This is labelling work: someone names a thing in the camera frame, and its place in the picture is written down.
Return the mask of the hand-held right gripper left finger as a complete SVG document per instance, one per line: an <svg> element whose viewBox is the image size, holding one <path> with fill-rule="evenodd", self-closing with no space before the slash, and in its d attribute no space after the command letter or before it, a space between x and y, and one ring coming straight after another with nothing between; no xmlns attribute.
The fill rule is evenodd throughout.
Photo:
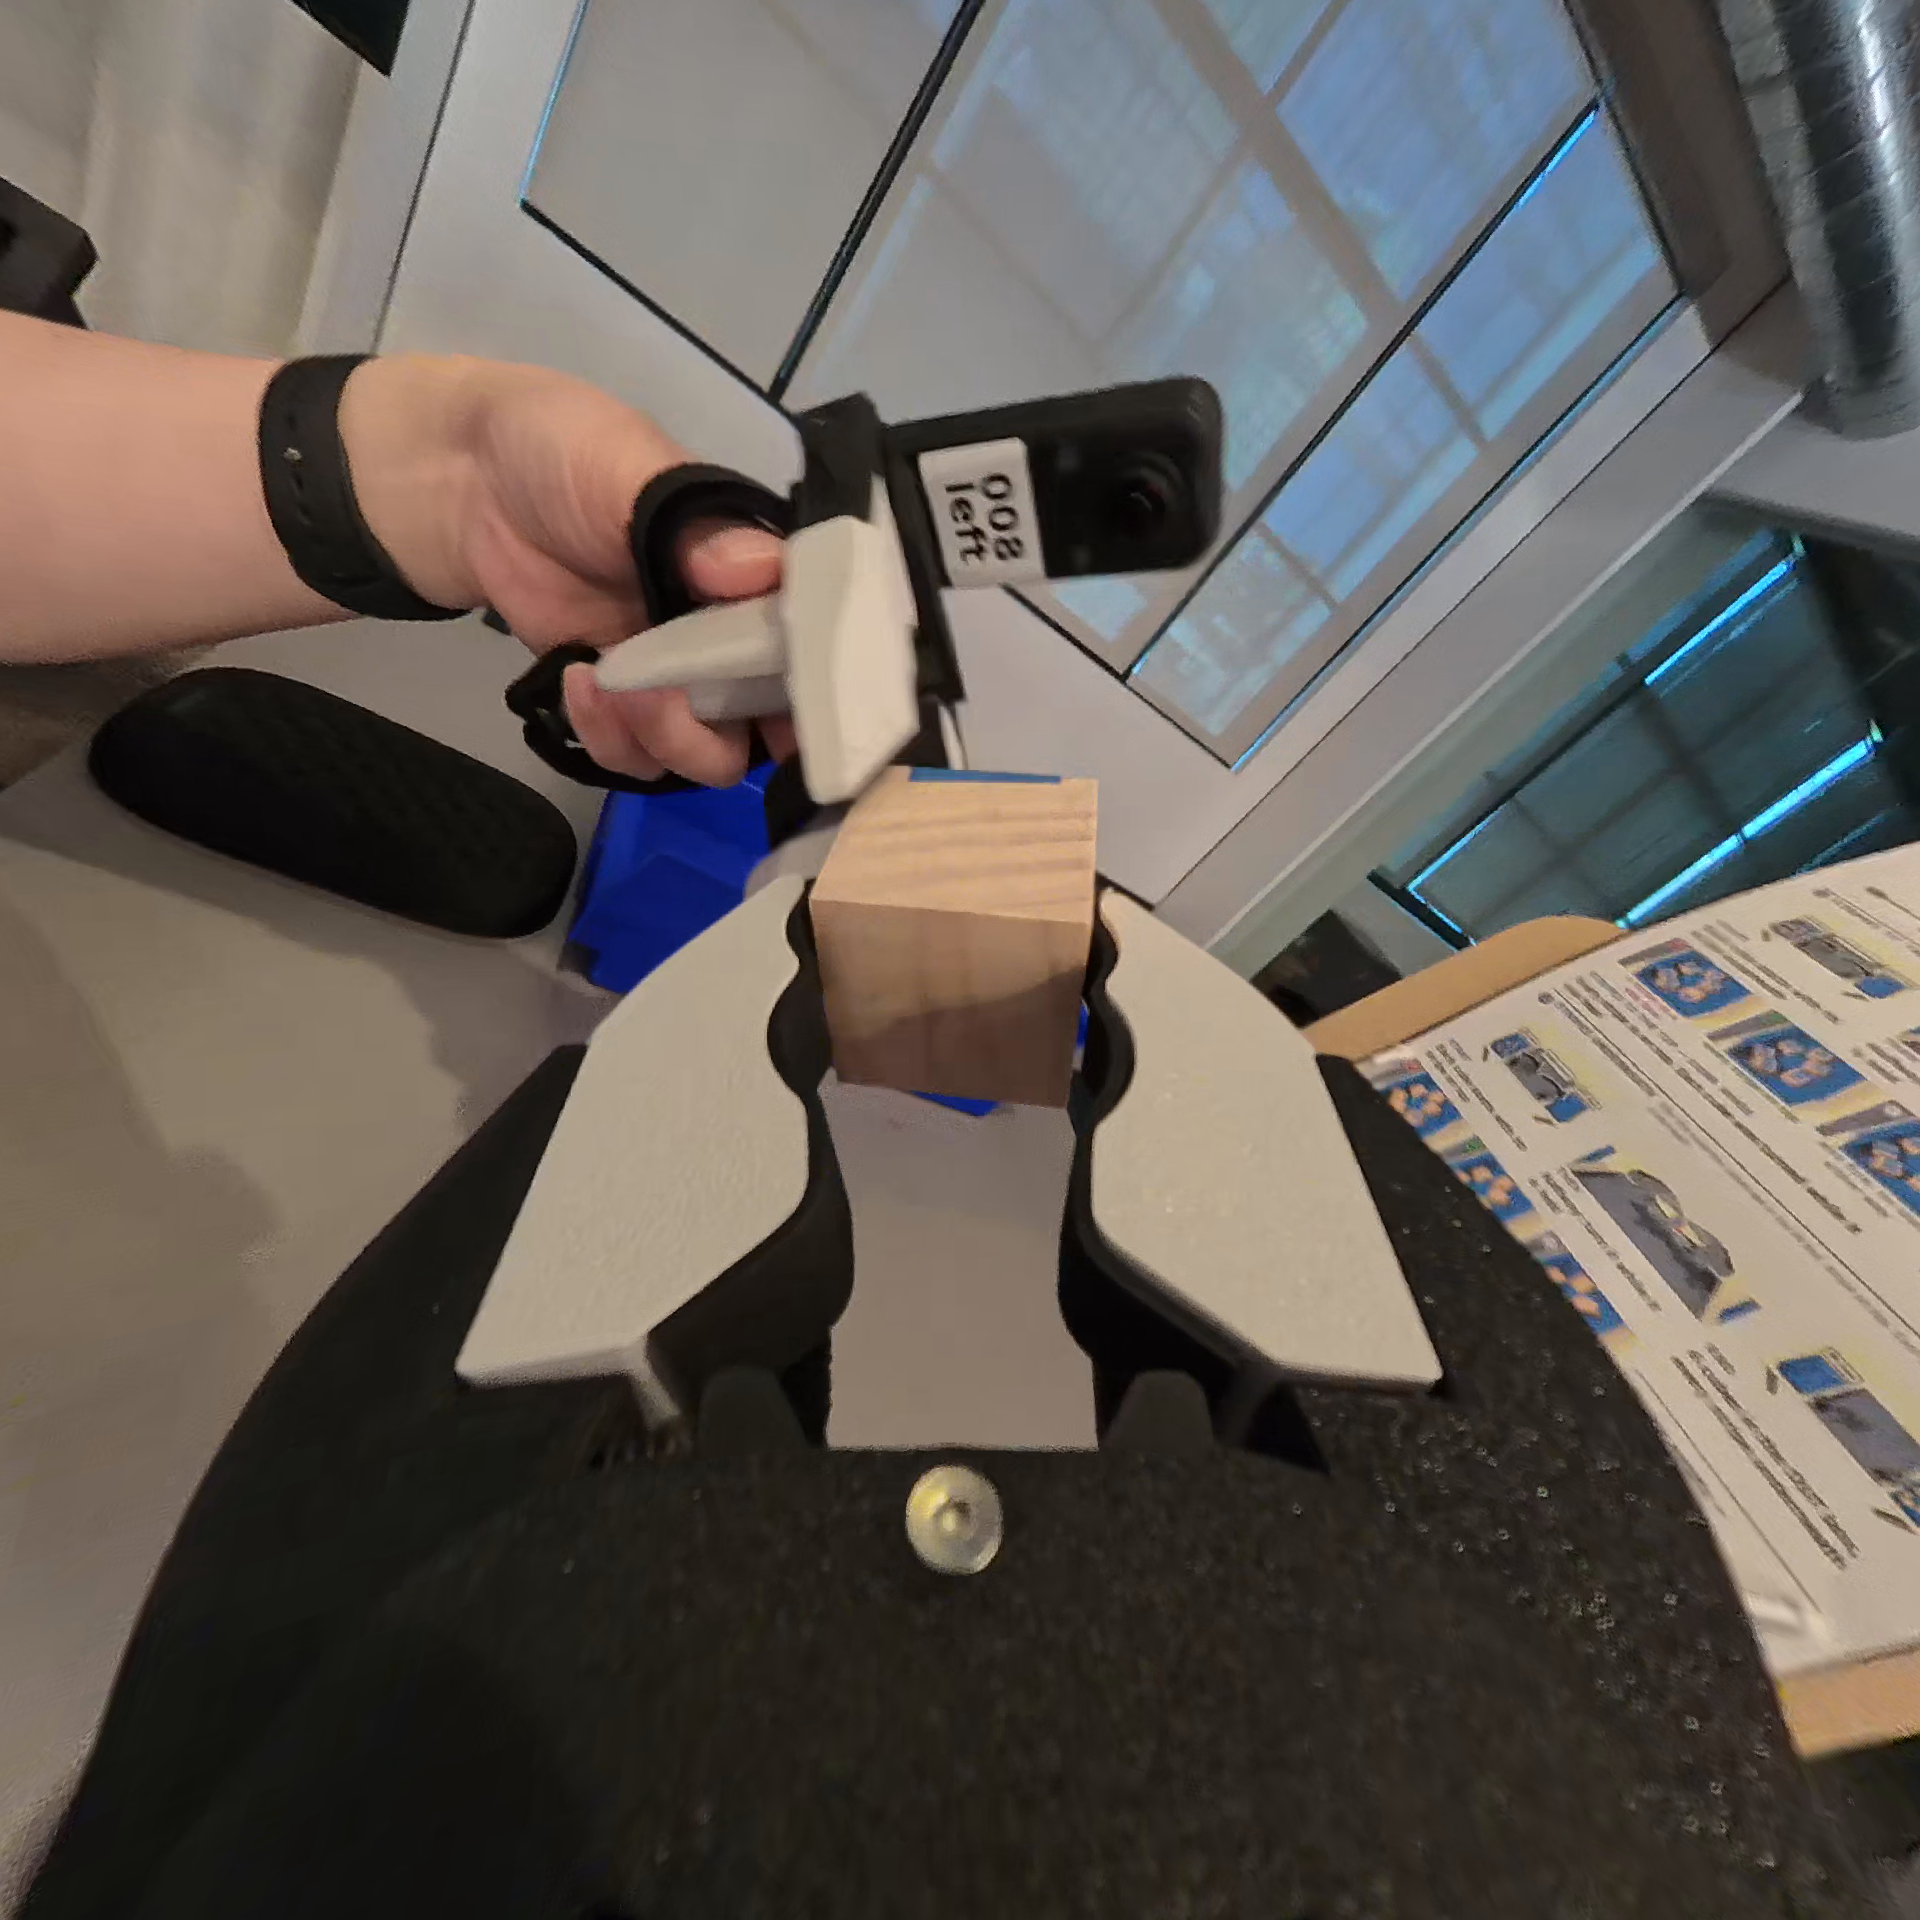
<svg viewBox="0 0 1920 1920"><path fill-rule="evenodd" d="M830 1066L809 883L769 881L595 1029L457 1377L619 1380L657 1434L765 1371L820 1444L854 1283Z"/></svg>

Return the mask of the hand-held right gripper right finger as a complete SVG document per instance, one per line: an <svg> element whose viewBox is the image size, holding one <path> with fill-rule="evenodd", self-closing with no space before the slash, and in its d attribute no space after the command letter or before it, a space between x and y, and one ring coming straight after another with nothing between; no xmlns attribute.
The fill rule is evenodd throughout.
<svg viewBox="0 0 1920 1920"><path fill-rule="evenodd" d="M1057 1302L1109 1436L1144 1377L1277 1443L1296 1387L1429 1397L1445 1365L1307 1037L1149 908L1095 900Z"/></svg>

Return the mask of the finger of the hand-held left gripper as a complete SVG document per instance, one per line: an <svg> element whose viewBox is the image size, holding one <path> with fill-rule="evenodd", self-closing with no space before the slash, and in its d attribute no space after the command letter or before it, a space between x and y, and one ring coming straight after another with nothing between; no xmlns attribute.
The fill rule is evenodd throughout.
<svg viewBox="0 0 1920 1920"><path fill-rule="evenodd" d="M845 802L816 802L803 780L772 780L763 794L768 853L744 881L744 898L755 898L777 881L813 883L847 817Z"/></svg>
<svg viewBox="0 0 1920 1920"><path fill-rule="evenodd" d="M800 527L784 546L780 614L806 795L847 805L921 729L917 603L899 538L853 515Z"/></svg>

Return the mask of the blue plastic bin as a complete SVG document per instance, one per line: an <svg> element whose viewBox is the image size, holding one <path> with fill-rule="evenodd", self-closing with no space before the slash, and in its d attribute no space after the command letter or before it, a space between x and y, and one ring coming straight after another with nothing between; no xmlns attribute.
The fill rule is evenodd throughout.
<svg viewBox="0 0 1920 1920"><path fill-rule="evenodd" d="M769 775L644 801L613 795L595 829L568 938L587 979L629 993L744 900L768 853Z"/></svg>

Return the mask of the wooden cube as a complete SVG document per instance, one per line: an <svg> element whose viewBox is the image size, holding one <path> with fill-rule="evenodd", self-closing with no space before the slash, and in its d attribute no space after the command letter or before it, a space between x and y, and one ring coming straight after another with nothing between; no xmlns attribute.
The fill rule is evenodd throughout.
<svg viewBox="0 0 1920 1920"><path fill-rule="evenodd" d="M836 1078L1063 1108L1095 900L1095 780L888 767L806 895Z"/></svg>

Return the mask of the person's left forearm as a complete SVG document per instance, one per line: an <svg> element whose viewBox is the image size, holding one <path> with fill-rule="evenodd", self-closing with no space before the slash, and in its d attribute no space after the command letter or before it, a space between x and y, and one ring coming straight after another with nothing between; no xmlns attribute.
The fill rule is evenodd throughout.
<svg viewBox="0 0 1920 1920"><path fill-rule="evenodd" d="M3 317L3 659L157 657L337 622L273 535L273 362Z"/></svg>

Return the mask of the person's left hand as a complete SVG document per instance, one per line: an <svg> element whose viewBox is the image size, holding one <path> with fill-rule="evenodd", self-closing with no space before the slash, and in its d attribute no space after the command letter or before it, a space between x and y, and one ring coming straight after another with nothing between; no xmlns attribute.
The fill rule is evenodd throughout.
<svg viewBox="0 0 1920 1920"><path fill-rule="evenodd" d="M649 614L629 541L638 494L686 462L651 418L544 369L470 357L377 357L350 373L337 411L364 521L424 601L501 614L536 657L596 654ZM696 521L678 541L696 603L780 588L774 535ZM566 665L561 708L587 754L622 778L734 785L755 729L792 750L792 726L700 721L681 689L605 691Z"/></svg>

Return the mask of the glass window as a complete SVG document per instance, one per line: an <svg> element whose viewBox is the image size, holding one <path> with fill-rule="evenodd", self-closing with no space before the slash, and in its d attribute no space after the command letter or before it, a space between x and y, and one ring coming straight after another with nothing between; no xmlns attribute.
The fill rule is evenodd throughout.
<svg viewBox="0 0 1920 1920"><path fill-rule="evenodd" d="M1205 378L1206 556L1019 596L1225 763L1777 273L1678 2L573 5L518 209L790 411Z"/></svg>

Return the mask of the black textured oval pad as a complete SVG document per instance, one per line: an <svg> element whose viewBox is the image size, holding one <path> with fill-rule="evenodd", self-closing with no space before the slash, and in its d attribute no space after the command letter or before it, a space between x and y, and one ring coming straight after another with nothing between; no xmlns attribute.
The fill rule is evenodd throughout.
<svg viewBox="0 0 1920 1920"><path fill-rule="evenodd" d="M328 691L211 665L141 691L87 745L144 825L470 940L547 929L579 842L528 785Z"/></svg>

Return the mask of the black wristband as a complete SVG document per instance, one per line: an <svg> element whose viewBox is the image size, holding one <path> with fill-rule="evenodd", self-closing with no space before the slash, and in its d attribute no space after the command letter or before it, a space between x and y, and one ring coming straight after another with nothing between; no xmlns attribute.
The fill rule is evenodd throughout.
<svg viewBox="0 0 1920 1920"><path fill-rule="evenodd" d="M304 588L353 618L447 622L459 609L423 599L372 535L352 482L340 428L345 388L366 351L280 363L256 411L263 505L279 548Z"/></svg>

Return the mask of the black panel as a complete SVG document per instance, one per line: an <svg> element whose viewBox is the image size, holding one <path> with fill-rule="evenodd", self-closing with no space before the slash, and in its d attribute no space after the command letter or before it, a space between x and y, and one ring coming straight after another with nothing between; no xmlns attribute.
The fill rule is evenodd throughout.
<svg viewBox="0 0 1920 1920"><path fill-rule="evenodd" d="M411 2L300 0L294 6L311 15L326 34L352 50L377 76L389 78L393 73Z"/></svg>

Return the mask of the black foam block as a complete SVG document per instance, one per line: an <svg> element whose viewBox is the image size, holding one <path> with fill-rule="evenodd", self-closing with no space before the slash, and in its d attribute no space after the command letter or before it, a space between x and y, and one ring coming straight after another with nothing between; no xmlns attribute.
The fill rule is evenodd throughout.
<svg viewBox="0 0 1920 1920"><path fill-rule="evenodd" d="M85 330L79 287L99 266L85 229L12 181L3 197L3 311Z"/></svg>

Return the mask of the silver ribbed duct pipe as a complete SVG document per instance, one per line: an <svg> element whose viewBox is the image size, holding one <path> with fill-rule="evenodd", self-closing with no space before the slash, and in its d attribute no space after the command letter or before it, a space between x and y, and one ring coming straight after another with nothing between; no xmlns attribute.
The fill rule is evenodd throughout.
<svg viewBox="0 0 1920 1920"><path fill-rule="evenodd" d="M1717 2L1815 350L1851 441L1918 425L1918 5Z"/></svg>

